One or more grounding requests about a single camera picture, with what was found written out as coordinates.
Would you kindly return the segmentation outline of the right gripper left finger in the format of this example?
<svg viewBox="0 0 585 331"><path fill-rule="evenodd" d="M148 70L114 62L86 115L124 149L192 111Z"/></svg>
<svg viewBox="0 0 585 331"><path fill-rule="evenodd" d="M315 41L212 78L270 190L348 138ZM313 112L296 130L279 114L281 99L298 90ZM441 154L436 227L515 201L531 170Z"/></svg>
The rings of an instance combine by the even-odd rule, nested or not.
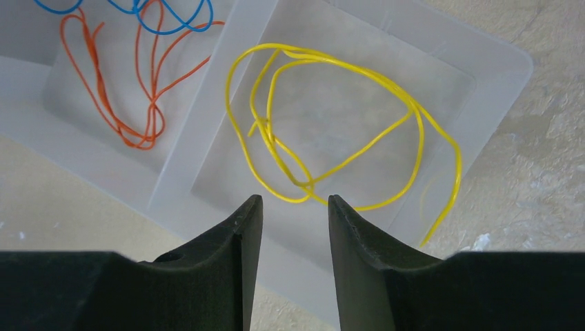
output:
<svg viewBox="0 0 585 331"><path fill-rule="evenodd" d="M2 330L248 330L263 228L254 194L154 261L106 251L1 252Z"/></svg>

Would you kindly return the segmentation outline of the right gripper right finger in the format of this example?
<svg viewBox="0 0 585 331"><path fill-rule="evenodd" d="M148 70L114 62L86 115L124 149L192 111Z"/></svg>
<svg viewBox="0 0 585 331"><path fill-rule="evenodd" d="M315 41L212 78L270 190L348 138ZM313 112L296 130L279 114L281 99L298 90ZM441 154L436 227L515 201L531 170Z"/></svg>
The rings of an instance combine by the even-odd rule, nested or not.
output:
<svg viewBox="0 0 585 331"><path fill-rule="evenodd" d="M581 252L425 254L328 200L342 330L583 330Z"/></svg>

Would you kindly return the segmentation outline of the clear plastic divided tray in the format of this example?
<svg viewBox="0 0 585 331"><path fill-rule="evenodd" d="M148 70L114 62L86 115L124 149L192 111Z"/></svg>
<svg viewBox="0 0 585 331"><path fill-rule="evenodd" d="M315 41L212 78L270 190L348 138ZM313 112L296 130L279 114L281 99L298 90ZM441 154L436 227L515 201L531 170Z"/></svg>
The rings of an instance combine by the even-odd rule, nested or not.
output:
<svg viewBox="0 0 585 331"><path fill-rule="evenodd" d="M189 34L161 66L168 84L212 54L157 103L167 129L151 150L128 147L104 123L59 38L63 16L34 1L1 1L1 134L36 150L107 195L184 239L224 219L252 194L264 200L258 281L339 329L327 208L287 203L249 170L225 112L228 71L261 43L312 48L370 68L402 87L458 142L463 173L527 84L530 56L421 1L212 1L226 25ZM107 1L84 1L97 36L113 108L144 132L149 102L133 61L135 17ZM326 64L283 72L275 86L273 130L313 178L364 147L405 115L373 81ZM396 202L363 213L418 246L450 199L453 149L424 121L424 155L414 185ZM363 156L315 185L327 200L380 203L408 182L416 160L416 117Z"/></svg>

